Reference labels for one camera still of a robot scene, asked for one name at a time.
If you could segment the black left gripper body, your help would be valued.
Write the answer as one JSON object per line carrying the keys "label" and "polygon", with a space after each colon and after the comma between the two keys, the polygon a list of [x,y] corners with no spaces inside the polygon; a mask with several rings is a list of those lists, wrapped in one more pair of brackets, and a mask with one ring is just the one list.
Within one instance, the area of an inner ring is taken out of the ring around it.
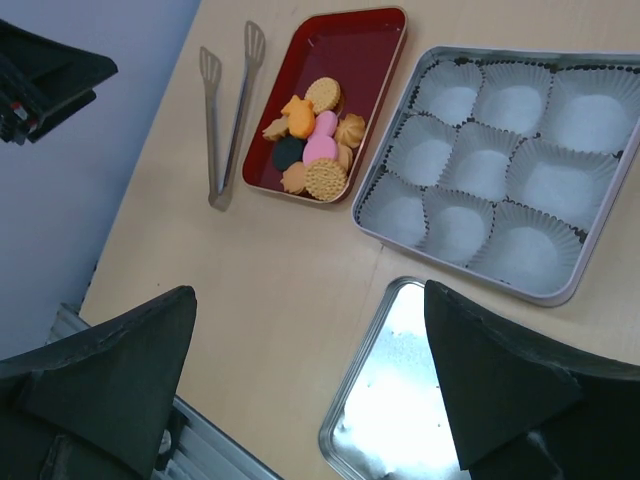
{"label": "black left gripper body", "polygon": [[22,145],[47,135],[96,99],[118,72],[110,58],[1,22],[1,140]]}

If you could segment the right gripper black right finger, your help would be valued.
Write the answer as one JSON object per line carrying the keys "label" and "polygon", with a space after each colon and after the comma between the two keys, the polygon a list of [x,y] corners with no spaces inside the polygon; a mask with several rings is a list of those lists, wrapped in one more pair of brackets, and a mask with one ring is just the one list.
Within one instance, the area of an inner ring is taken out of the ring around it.
{"label": "right gripper black right finger", "polygon": [[638,478],[638,366],[553,340],[435,281],[424,318],[472,478]]}

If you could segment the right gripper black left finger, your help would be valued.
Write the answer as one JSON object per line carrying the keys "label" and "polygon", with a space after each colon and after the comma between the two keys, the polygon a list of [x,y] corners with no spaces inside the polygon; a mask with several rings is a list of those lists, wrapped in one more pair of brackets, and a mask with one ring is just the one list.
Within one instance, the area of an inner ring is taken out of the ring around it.
{"label": "right gripper black left finger", "polygon": [[196,310],[194,289],[179,286],[2,360],[2,478],[150,478]]}

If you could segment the orange cat-shaped cookie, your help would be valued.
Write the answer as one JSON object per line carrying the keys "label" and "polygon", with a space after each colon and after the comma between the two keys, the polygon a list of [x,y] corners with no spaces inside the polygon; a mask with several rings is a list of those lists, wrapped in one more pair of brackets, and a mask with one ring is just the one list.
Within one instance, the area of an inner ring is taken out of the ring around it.
{"label": "orange cat-shaped cookie", "polygon": [[315,128],[315,113],[311,100],[293,95],[281,109],[281,114],[287,117],[288,130],[293,137],[307,139],[312,134]]}

